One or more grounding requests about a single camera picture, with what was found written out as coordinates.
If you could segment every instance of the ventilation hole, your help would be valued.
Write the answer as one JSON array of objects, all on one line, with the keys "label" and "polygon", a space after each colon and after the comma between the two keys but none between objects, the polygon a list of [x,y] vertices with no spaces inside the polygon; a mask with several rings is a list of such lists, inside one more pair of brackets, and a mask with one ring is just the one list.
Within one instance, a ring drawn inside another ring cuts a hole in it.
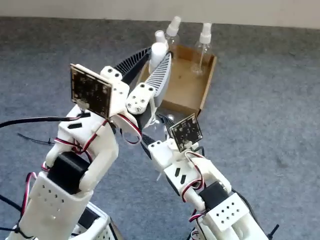
[{"label": "ventilation hole", "polygon": [[175,170],[175,176],[178,177],[179,176],[179,173],[180,173],[180,167],[178,167],[176,170]]},{"label": "ventilation hole", "polygon": [[180,183],[184,184],[185,181],[186,181],[186,175],[182,175]]}]

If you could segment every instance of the clear plastic bottle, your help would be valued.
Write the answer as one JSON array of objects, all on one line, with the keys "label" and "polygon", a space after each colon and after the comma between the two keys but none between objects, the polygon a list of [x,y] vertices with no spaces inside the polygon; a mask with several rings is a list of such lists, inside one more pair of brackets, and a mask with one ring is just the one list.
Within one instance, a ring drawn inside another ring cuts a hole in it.
[{"label": "clear plastic bottle", "polygon": [[194,46],[194,53],[192,58],[191,71],[197,75],[202,76],[206,72],[205,63],[207,63],[212,54],[211,47],[211,23],[204,23],[199,41]]},{"label": "clear plastic bottle", "polygon": [[165,39],[169,47],[169,51],[173,52],[173,59],[178,55],[177,45],[180,43],[178,35],[181,17],[175,16],[165,31]]}]

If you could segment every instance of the white wall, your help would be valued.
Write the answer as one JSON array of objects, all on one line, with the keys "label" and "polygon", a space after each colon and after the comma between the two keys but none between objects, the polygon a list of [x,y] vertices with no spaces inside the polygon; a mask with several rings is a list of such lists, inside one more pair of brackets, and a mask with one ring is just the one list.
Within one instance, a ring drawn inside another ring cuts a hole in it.
[{"label": "white wall", "polygon": [[320,0],[0,0],[0,16],[171,20],[320,29]]}]

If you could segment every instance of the white bottle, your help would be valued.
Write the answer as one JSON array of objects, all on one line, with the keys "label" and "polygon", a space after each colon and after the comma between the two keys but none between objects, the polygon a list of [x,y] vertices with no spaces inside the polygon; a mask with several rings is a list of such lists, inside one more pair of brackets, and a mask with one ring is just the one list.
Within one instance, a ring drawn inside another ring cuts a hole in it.
[{"label": "white bottle", "polygon": [[149,61],[149,74],[161,63],[167,53],[167,46],[162,42],[155,42],[151,46],[151,59]]},{"label": "white bottle", "polygon": [[178,55],[177,45],[180,42],[178,35],[180,23],[181,17],[175,16],[165,31],[165,39],[167,40],[169,51],[173,52],[173,59],[176,59],[175,56]]},{"label": "white bottle", "polygon": [[204,23],[199,41],[194,46],[191,71],[197,76],[202,76],[206,72],[204,62],[209,60],[212,54],[211,47],[211,23]]},{"label": "white bottle", "polygon": [[154,33],[154,35],[155,35],[155,41],[156,41],[157,43],[163,43],[163,44],[165,44],[166,49],[168,50],[169,45],[168,45],[168,41],[167,41],[167,39],[166,39],[166,37],[165,37],[164,31],[158,30],[158,31],[156,31],[156,32]]}]

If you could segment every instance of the spray bottle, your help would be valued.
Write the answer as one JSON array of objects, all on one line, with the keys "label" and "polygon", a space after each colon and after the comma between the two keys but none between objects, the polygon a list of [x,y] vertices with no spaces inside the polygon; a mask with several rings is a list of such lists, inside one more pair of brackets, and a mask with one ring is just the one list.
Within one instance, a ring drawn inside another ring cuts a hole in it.
[{"label": "spray bottle", "polygon": [[211,47],[211,23],[204,23],[202,32],[200,34],[199,41],[194,46],[194,53],[192,58],[191,71],[197,76],[202,76],[206,69],[204,62],[207,60],[209,55],[212,54]]}]

